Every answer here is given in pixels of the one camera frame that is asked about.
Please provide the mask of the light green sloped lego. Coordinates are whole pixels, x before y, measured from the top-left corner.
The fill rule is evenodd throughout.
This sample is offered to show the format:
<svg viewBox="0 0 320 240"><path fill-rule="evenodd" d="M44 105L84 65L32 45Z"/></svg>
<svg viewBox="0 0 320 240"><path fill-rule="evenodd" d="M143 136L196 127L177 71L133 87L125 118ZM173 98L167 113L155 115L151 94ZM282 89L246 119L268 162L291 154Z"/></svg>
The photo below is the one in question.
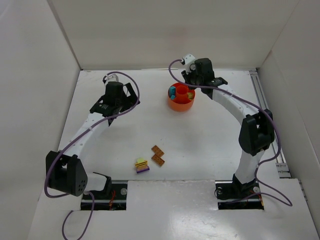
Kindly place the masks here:
<svg viewBox="0 0 320 240"><path fill-rule="evenodd" d="M194 98L194 94L192 93L192 92L188 92L187 93L187 97L188 97L188 99L190 99L190 100L192 100L193 98Z"/></svg>

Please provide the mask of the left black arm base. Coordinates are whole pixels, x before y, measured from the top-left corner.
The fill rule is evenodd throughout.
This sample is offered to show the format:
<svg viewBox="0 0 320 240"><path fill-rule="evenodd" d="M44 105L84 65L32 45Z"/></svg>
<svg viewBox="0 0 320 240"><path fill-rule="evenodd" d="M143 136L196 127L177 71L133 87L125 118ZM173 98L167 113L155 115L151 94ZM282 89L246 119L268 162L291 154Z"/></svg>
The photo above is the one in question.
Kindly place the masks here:
<svg viewBox="0 0 320 240"><path fill-rule="evenodd" d="M95 211L125 211L127 208L128 182L115 180L111 184L108 195L95 192L94 210Z"/></svg>

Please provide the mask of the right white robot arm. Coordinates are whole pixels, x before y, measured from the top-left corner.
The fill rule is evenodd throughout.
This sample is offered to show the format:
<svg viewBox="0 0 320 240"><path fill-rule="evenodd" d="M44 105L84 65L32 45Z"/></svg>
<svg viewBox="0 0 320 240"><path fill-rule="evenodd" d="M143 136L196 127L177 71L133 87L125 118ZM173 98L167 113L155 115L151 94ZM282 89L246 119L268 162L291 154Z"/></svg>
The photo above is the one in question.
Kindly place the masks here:
<svg viewBox="0 0 320 240"><path fill-rule="evenodd" d="M216 184L216 195L220 200L243 198L255 187L258 163L275 139L269 121L272 113L268 109L261 112L258 107L239 100L228 82L215 76L208 58L196 59L188 54L181 63L185 67L181 73L185 83L194 88L201 87L202 93L222 105L240 123L238 142L242 153L239 165L231 182Z"/></svg>

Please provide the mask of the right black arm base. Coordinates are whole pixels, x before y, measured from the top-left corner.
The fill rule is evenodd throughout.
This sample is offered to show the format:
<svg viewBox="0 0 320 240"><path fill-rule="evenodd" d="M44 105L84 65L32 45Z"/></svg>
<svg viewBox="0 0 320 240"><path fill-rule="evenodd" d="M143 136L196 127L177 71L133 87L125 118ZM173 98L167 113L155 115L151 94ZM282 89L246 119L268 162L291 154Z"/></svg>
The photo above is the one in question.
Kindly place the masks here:
<svg viewBox="0 0 320 240"><path fill-rule="evenodd" d="M232 180L219 180L215 182L214 195L217 198L219 210L264 210L259 184L253 182L244 189L239 190Z"/></svg>

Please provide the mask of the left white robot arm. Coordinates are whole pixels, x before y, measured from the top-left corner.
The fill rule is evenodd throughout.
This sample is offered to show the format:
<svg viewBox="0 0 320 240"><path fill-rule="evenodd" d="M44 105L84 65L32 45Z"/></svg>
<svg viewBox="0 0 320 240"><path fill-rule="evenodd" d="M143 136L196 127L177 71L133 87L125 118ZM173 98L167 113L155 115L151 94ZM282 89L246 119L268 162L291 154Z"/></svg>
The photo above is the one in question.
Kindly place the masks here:
<svg viewBox="0 0 320 240"><path fill-rule="evenodd" d="M83 161L90 148L112 122L132 111L140 103L139 90L134 89L134 86L135 82L107 82L104 95L90 108L86 120L68 145L62 150L50 151L47 154L44 183L44 193L47 197L54 198L48 189L60 191L63 197L78 197L88 190L89 175Z"/></svg>

